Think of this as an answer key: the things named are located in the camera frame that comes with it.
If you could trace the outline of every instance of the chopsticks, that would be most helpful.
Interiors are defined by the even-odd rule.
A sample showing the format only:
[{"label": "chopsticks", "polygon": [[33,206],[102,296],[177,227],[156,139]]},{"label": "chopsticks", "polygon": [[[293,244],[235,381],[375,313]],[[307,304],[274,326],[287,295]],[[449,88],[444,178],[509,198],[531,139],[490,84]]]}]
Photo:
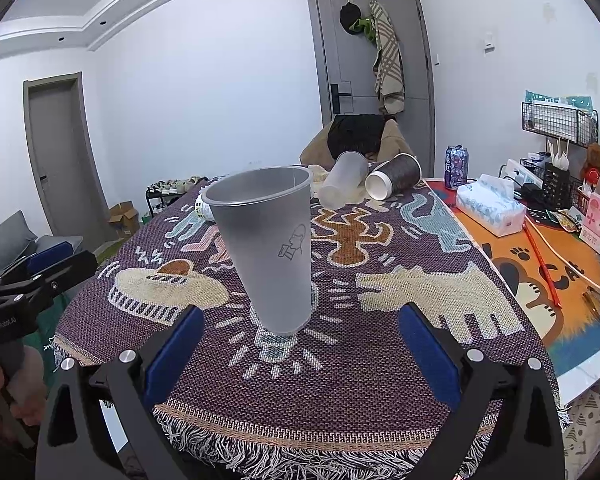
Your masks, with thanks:
[{"label": "chopsticks", "polygon": [[545,278],[546,282],[549,284],[549,292],[551,292],[551,298],[554,302],[554,306],[556,308],[559,308],[560,310],[562,310],[562,305],[560,304],[560,298],[558,298],[558,291],[555,290],[554,280],[551,279],[551,276],[549,275],[549,269],[546,268],[546,263],[544,262],[544,259],[542,258],[542,254],[540,254],[540,249],[538,249],[538,245],[536,244],[536,241],[534,240],[533,235],[531,234],[531,230],[526,225],[527,220],[528,220],[528,217],[525,217],[525,221],[522,224],[522,228],[525,230],[526,237],[529,238],[529,243],[531,243],[531,247],[533,248],[534,253],[536,254],[536,258],[538,259],[538,262],[540,263],[540,268],[542,269],[544,278]]}]

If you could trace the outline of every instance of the brown plush toy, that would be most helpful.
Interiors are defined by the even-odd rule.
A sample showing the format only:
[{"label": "brown plush toy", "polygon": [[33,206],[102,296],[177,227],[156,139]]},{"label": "brown plush toy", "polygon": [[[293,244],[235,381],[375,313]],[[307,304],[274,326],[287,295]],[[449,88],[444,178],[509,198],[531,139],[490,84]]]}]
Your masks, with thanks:
[{"label": "brown plush toy", "polygon": [[580,179],[585,180],[591,168],[600,171],[600,145],[597,142],[590,144],[587,148],[587,160],[580,170]]}]

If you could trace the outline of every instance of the door frame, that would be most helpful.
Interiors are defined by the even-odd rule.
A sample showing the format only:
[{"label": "door frame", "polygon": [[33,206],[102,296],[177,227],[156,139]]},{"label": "door frame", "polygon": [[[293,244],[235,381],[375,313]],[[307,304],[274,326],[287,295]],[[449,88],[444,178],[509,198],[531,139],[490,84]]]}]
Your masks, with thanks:
[{"label": "door frame", "polygon": [[35,79],[33,81],[23,82],[23,99],[24,99],[24,130],[27,137],[27,149],[29,150],[29,161],[31,164],[31,171],[33,172],[33,180],[36,183],[36,189],[38,190],[38,196],[42,204],[42,209],[45,212],[46,221],[49,224],[52,234],[58,235],[58,229],[54,222],[53,215],[51,214],[51,208],[46,201],[45,192],[42,189],[42,183],[40,182],[40,172],[38,171],[38,160],[36,158],[36,152],[33,145],[33,138],[31,132],[31,121],[29,116],[29,90],[40,87],[49,86],[58,83],[73,82],[77,85],[78,89],[78,107],[80,108],[80,122],[82,123],[82,131],[84,133],[84,143],[86,145],[87,159],[89,161],[89,168],[91,170],[91,176],[94,179],[96,185],[96,192],[98,194],[100,202],[100,221],[102,222],[103,232],[105,238],[107,238],[107,227],[109,219],[109,207],[107,206],[107,200],[104,197],[102,190],[102,184],[100,183],[100,177],[98,176],[98,170],[96,168],[96,162],[93,158],[93,150],[91,149],[91,140],[89,138],[89,129],[87,127],[87,115],[84,108],[84,93],[82,91],[82,72],[76,72],[73,74],[58,75],[53,77],[45,77],[44,79]]},{"label": "door frame", "polygon": [[[311,30],[314,37],[315,65],[318,71],[318,92],[320,94],[320,111],[322,112],[322,126],[331,122],[331,99],[329,94],[329,79],[327,75],[327,58],[324,53],[324,39],[322,37],[322,27],[320,26],[320,10],[318,0],[308,0],[309,17],[311,18]],[[420,15],[420,30],[422,32],[422,43],[424,44],[425,62],[427,63],[427,81],[429,83],[429,129],[431,138],[431,147],[429,160],[431,161],[431,174],[434,174],[435,155],[436,155],[436,105],[433,91],[433,70],[431,61],[431,52],[429,50],[429,37],[427,36],[427,26],[424,22],[424,12],[420,0],[416,0],[416,8]]]}]

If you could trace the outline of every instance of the door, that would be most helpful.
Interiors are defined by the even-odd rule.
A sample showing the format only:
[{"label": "door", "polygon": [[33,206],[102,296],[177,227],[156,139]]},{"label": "door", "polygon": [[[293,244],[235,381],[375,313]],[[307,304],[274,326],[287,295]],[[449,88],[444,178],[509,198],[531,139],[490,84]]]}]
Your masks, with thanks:
[{"label": "door", "polygon": [[27,144],[38,193],[56,236],[94,251],[115,239],[96,172],[80,73],[24,82]]},{"label": "door", "polygon": [[[364,34],[340,24],[340,9],[352,2],[363,17],[371,0],[309,0],[320,85],[322,120],[340,114],[379,114],[373,65],[377,49]],[[420,0],[377,0],[389,14],[402,54],[404,111],[398,126],[425,176],[433,176],[435,148],[433,79]]]}]

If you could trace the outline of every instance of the door handle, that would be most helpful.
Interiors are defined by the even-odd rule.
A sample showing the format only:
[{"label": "door handle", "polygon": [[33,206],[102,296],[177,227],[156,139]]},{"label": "door handle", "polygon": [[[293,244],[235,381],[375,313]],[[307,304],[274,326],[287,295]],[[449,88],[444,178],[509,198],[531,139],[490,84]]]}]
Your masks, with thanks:
[{"label": "door handle", "polygon": [[340,88],[337,83],[331,85],[331,107],[333,108],[333,115],[340,113],[340,96],[353,97],[351,93],[340,93]]}]

